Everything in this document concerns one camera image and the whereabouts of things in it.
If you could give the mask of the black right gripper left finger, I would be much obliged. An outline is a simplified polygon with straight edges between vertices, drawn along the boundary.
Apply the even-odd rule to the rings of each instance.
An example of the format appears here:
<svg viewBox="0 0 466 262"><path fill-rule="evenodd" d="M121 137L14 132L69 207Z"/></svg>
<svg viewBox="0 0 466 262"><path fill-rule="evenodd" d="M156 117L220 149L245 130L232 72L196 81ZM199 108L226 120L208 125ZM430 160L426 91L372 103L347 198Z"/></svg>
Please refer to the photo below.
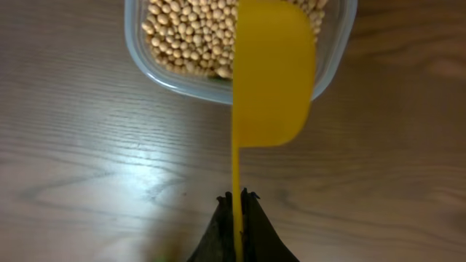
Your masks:
<svg viewBox="0 0 466 262"><path fill-rule="evenodd" d="M232 193L216 199L216 210L187 262L234 262Z"/></svg>

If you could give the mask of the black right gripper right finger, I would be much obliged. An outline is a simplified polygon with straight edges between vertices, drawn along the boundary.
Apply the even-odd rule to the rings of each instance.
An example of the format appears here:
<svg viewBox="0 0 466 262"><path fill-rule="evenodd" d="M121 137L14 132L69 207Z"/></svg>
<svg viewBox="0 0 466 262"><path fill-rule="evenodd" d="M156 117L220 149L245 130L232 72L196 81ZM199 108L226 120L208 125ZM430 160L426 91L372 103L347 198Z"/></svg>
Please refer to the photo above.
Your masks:
<svg viewBox="0 0 466 262"><path fill-rule="evenodd" d="M245 262L299 262L275 231L259 204L260 197L244 188L241 192Z"/></svg>

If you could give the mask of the yellow plastic measuring scoop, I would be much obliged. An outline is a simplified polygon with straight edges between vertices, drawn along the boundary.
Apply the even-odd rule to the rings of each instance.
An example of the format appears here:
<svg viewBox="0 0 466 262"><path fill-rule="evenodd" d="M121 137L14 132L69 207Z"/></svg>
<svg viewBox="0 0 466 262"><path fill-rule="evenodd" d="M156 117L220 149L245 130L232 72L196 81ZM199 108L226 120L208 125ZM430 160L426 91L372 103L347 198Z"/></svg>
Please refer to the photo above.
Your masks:
<svg viewBox="0 0 466 262"><path fill-rule="evenodd" d="M234 248L243 261L240 149L280 146L307 120L315 81L308 17L286 1L241 0L232 81Z"/></svg>

